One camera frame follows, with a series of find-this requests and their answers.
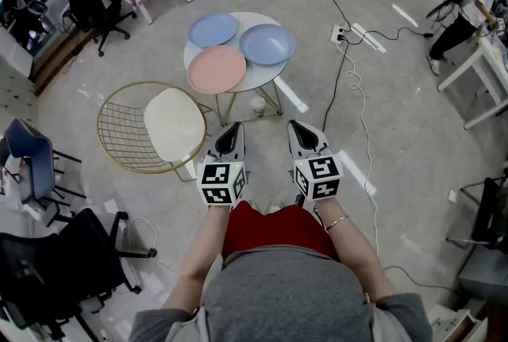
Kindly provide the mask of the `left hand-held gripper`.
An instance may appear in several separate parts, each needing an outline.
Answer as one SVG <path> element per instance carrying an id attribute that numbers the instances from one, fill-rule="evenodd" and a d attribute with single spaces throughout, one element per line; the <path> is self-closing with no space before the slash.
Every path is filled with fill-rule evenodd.
<path id="1" fill-rule="evenodd" d="M 218 153 L 208 151 L 196 167 L 198 193 L 206 206 L 236 206 L 248 183 L 244 125 L 226 125 L 215 136 L 214 149 Z"/>

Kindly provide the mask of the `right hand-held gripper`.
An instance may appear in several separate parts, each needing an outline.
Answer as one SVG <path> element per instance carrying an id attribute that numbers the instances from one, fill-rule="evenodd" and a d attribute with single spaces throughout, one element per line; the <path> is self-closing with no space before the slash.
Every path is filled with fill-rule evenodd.
<path id="1" fill-rule="evenodd" d="M 287 135 L 294 160 L 293 181 L 309 201 L 333 198 L 344 177 L 341 159 L 329 146 L 325 134 L 304 121 L 290 120 Z"/>

